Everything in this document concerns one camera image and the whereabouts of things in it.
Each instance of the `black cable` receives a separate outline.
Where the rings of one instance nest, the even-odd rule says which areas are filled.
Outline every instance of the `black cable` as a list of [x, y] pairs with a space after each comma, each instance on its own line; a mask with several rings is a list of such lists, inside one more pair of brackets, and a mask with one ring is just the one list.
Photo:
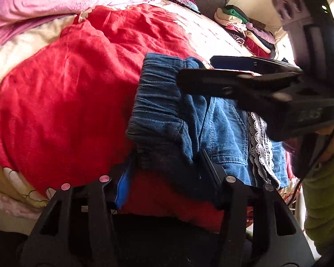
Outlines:
[[331, 143], [331, 141], [332, 141], [333, 138], [334, 138], [334, 129], [333, 129], [332, 133], [329, 135], [329, 137], [327, 138], [327, 140], [326, 140], [323, 148], [321, 149], [321, 151], [317, 154], [317, 156], [315, 157], [315, 159], [309, 165], [307, 171], [305, 172], [305, 175], [302, 178], [300, 178], [300, 180], [298, 181], [298, 183], [296, 185], [296, 189], [293, 191], [292, 199], [289, 201], [289, 203], [287, 204], [287, 206], [289, 206], [295, 200], [295, 197], [297, 195], [298, 189], [301, 186], [303, 180], [305, 179], [305, 177], [307, 176], [307, 174], [310, 172], [310, 170], [313, 168], [313, 166], [317, 163], [317, 161], [320, 159], [320, 157], [327, 150], [327, 148], [330, 145], [330, 143]]

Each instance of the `lace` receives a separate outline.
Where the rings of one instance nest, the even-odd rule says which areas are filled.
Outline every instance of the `lace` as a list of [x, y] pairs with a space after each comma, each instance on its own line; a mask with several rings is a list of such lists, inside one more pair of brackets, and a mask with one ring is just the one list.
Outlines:
[[267, 124], [256, 113], [248, 112], [247, 114], [250, 132], [249, 153], [256, 186], [272, 184], [276, 189], [279, 189], [281, 182], [273, 172], [272, 143], [266, 134]]

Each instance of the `red blanket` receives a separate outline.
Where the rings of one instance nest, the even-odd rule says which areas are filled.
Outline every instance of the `red blanket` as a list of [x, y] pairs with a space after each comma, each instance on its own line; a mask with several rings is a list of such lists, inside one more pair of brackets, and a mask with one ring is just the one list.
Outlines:
[[[21, 172], [42, 195], [63, 183], [90, 183], [125, 160], [147, 52], [198, 57], [175, 15], [158, 7], [99, 6], [78, 20], [1, 84], [0, 164]], [[124, 211], [177, 216], [212, 231], [222, 219], [209, 203], [177, 194], [147, 171], [137, 174]]]

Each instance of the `denim garment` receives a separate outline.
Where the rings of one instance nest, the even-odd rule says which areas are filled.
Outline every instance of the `denim garment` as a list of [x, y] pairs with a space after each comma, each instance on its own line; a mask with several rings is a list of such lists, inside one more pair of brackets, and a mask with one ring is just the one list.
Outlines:
[[[204, 68], [196, 58], [180, 59], [148, 53], [127, 136], [137, 144], [142, 168], [161, 172], [177, 189], [197, 200], [211, 200], [213, 192], [194, 163], [204, 148], [212, 162], [228, 175], [255, 185], [249, 167], [248, 123], [233, 100], [181, 93], [176, 74], [182, 68]], [[284, 150], [273, 157], [275, 174], [288, 185]]]

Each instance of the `green folded cloth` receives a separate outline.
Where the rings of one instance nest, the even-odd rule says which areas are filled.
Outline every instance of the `green folded cloth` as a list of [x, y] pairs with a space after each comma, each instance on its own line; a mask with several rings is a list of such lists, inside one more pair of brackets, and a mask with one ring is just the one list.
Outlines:
[[225, 14], [233, 15], [233, 16], [235, 16], [235, 17], [238, 17], [239, 19], [242, 20], [242, 22], [243, 22], [244, 24], [246, 24], [246, 23], [248, 22], [243, 16], [241, 16], [241, 15], [240, 15], [238, 12], [236, 12], [234, 9], [226, 10], [225, 8], [223, 8], [223, 12], [224, 12]]
[[305, 232], [323, 255], [334, 241], [334, 157], [302, 186], [308, 213]]

